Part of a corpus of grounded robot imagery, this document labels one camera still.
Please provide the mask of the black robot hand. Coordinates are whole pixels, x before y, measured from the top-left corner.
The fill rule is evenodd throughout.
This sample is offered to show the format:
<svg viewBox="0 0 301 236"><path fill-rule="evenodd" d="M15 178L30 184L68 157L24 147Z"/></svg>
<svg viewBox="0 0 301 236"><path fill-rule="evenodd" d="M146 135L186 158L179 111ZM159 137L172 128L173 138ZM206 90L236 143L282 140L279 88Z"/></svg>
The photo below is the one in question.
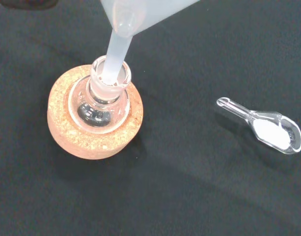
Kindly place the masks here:
<svg viewBox="0 0 301 236"><path fill-rule="evenodd" d="M10 9L44 10L57 5L59 0L0 0L0 5Z"/></svg>

